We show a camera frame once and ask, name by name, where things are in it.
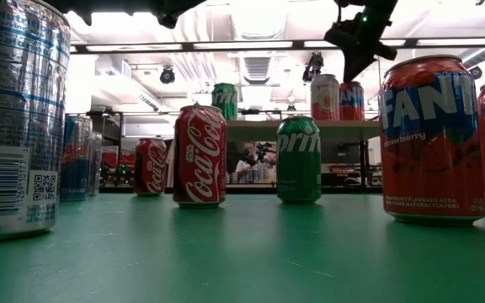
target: green sprite can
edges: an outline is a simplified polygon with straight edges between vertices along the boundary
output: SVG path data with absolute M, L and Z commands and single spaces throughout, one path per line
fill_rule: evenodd
M 237 90 L 235 85 L 218 83 L 212 91 L 212 106 L 222 110 L 226 121 L 237 120 Z
M 286 204 L 313 204 L 321 198 L 321 139 L 313 118 L 292 116 L 277 131 L 278 198 Z

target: coca-cola can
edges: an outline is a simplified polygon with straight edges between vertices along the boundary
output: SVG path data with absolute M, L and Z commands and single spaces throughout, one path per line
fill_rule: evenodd
M 340 84 L 334 75 L 315 76 L 310 85 L 312 118 L 315 120 L 340 120 Z
M 136 145 L 134 192 L 139 195 L 159 196 L 166 189 L 166 155 L 162 139 L 140 139 Z
M 226 199 L 226 121 L 220 109 L 187 106 L 175 122 L 173 200 L 216 208 Z

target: blue and silver can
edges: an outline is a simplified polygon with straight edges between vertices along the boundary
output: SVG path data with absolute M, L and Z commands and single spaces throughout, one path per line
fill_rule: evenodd
M 100 162 L 102 161 L 102 134 L 91 135 L 91 169 L 89 171 L 89 195 L 95 196 L 100 190 Z
M 70 42 L 50 5 L 0 0 L 0 238 L 56 223 Z
M 83 201 L 89 196 L 92 133 L 93 122 L 87 117 L 65 120 L 61 201 Z

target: green table surface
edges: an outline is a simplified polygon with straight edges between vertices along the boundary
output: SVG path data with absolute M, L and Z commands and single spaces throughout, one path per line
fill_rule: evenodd
M 63 203 L 48 234 L 0 242 L 0 302 L 485 302 L 485 219 L 410 226 L 379 195 L 281 205 L 229 195 Z

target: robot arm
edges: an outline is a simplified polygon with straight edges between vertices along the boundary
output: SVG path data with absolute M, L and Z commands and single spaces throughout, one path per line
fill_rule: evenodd
M 187 10 L 205 0 L 46 0 L 53 7 L 68 13 L 72 10 L 80 15 L 86 24 L 91 25 L 93 11 L 152 12 L 158 23 L 173 29 L 177 18 Z M 325 34 L 324 39 L 339 47 L 344 53 L 344 82 L 352 81 L 365 70 L 374 59 L 374 55 L 389 60 L 396 58 L 396 50 L 383 45 L 379 39 L 396 7 L 397 0 L 334 0 L 339 7 L 338 21 Z M 341 20 L 341 8 L 348 5 L 365 6 L 362 13 L 357 13 L 353 20 Z

